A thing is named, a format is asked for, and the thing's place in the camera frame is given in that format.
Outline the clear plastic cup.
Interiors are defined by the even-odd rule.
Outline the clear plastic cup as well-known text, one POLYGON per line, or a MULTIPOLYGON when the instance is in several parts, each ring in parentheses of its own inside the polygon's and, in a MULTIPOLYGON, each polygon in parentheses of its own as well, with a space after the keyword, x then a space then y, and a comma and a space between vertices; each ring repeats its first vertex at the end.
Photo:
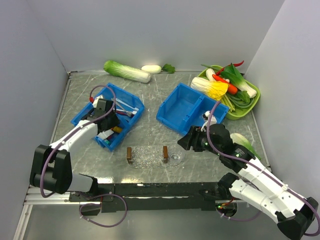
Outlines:
POLYGON ((168 150, 168 155, 171 165, 179 165, 184 161, 186 151, 183 148, 171 148, 168 150))

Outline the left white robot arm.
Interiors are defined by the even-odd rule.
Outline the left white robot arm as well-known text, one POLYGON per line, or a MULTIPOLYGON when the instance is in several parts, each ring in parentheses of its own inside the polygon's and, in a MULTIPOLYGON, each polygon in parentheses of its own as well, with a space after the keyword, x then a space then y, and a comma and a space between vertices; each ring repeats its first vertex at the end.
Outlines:
POLYGON ((93 108, 64 137, 35 149, 29 184, 40 188, 44 198, 54 193, 81 192, 87 201, 95 200, 99 195, 98 180, 73 173, 71 158, 88 140, 119 123, 113 101, 95 100, 93 108))

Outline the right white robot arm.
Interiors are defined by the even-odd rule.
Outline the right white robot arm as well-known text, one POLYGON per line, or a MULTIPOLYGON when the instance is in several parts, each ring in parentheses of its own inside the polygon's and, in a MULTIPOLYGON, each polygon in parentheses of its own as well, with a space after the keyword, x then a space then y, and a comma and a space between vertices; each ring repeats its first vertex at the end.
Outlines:
POLYGON ((231 169, 218 182, 219 195, 246 201, 269 216, 290 240, 300 240, 311 223, 320 219, 314 198, 303 197, 276 178, 257 156, 232 140, 223 124, 211 125, 209 133, 192 126, 177 143, 187 151, 218 155, 221 163, 231 169))

